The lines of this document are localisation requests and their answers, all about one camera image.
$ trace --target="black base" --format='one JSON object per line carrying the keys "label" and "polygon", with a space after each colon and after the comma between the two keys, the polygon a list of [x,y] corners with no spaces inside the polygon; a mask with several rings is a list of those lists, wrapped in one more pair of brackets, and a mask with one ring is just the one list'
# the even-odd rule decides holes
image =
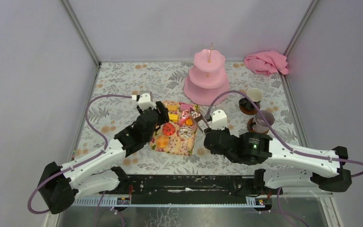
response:
{"label": "black base", "polygon": [[[38,185],[60,171],[61,166],[58,166],[55,162],[51,162],[45,167]],[[72,190],[68,179],[61,174],[50,180],[39,192],[48,206],[49,211],[52,214],[58,214],[72,205],[75,200],[74,195],[78,193],[78,190]]]}
{"label": "black base", "polygon": [[268,195],[251,188],[253,176],[222,175],[128,175],[127,181],[105,194],[129,194],[132,185],[132,204],[246,204],[246,196]]}

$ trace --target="mug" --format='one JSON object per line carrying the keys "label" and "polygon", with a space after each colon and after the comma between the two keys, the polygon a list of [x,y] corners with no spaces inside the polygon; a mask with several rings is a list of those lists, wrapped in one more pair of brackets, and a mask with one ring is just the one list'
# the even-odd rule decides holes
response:
{"label": "mug", "polygon": [[[261,110],[261,113],[265,116],[265,119],[268,121],[269,125],[272,126],[275,123],[275,117],[273,114],[266,110]],[[258,112],[255,114],[254,119],[252,120],[251,127],[255,132],[265,133],[269,130],[268,126],[265,124],[262,116]]]}
{"label": "mug", "polygon": [[[259,103],[262,101],[264,94],[258,88],[250,88],[245,93],[254,103],[259,107]],[[255,107],[248,101],[247,98],[242,98],[239,100],[239,105],[247,109],[248,111],[255,110]]]}

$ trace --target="pink cake stand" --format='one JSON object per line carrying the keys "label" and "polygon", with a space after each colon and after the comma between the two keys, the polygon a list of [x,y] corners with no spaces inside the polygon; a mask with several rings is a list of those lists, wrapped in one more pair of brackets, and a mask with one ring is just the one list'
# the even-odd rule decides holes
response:
{"label": "pink cake stand", "polygon": [[[184,93],[190,98],[194,103],[198,105],[210,105],[212,101],[221,93],[229,90],[229,80],[226,78],[225,83],[223,83],[220,87],[213,89],[206,89],[203,87],[199,87],[195,85],[191,80],[190,76],[188,76],[184,80]],[[223,101],[227,95],[219,98],[215,105],[219,104]]]}
{"label": "pink cake stand", "polygon": [[227,74],[225,68],[221,68],[217,72],[204,72],[194,66],[189,71],[190,80],[199,87],[203,88],[217,88],[222,86],[227,81]]}
{"label": "pink cake stand", "polygon": [[209,59],[208,49],[204,49],[194,55],[194,65],[204,72],[216,72],[225,67],[226,58],[219,51],[213,50],[211,53],[211,63]]}

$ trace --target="pink cloth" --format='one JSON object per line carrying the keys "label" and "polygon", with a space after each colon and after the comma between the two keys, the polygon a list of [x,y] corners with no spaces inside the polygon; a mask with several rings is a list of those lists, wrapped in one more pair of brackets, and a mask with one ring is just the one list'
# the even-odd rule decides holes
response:
{"label": "pink cloth", "polygon": [[248,55],[244,63],[249,70],[258,74],[265,74],[268,77],[278,70],[283,75],[289,73],[286,59],[286,56],[276,51],[264,51]]}

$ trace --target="gray wall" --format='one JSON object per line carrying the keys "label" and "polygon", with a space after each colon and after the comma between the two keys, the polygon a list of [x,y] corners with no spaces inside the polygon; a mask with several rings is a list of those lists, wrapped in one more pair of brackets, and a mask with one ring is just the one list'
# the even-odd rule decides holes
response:
{"label": "gray wall", "polygon": [[0,227],[41,226],[28,196],[68,160],[94,71],[58,0],[0,1]]}
{"label": "gray wall", "polygon": [[71,0],[103,61],[184,60],[214,48],[226,58],[283,52],[311,0]]}
{"label": "gray wall", "polygon": [[[363,161],[363,1],[320,1],[288,61],[310,146]],[[363,176],[336,200],[345,227],[363,226]]]}

